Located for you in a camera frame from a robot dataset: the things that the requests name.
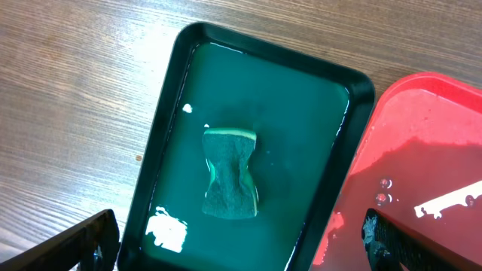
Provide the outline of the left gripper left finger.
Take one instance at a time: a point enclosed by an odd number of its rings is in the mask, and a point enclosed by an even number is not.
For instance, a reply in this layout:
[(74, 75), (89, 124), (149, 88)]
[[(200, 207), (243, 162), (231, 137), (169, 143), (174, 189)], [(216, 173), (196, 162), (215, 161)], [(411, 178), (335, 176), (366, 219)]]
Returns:
[(114, 212), (105, 209), (1, 263), (1, 271), (112, 271), (120, 249)]

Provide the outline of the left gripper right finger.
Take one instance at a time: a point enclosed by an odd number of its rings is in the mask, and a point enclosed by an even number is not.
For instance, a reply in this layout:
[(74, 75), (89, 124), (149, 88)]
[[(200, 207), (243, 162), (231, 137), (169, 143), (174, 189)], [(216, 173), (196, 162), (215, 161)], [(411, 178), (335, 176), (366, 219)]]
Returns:
[(376, 210), (368, 209), (361, 229), (372, 271), (480, 270), (481, 265)]

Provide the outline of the green yellow sponge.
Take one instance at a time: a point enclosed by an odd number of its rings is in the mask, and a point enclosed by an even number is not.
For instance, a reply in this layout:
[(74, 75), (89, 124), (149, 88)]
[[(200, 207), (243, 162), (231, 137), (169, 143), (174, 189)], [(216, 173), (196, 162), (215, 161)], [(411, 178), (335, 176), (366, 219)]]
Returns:
[(255, 150), (255, 132), (234, 128), (209, 128), (202, 137), (210, 181), (202, 210), (227, 220), (253, 218), (258, 214), (258, 192), (249, 171)]

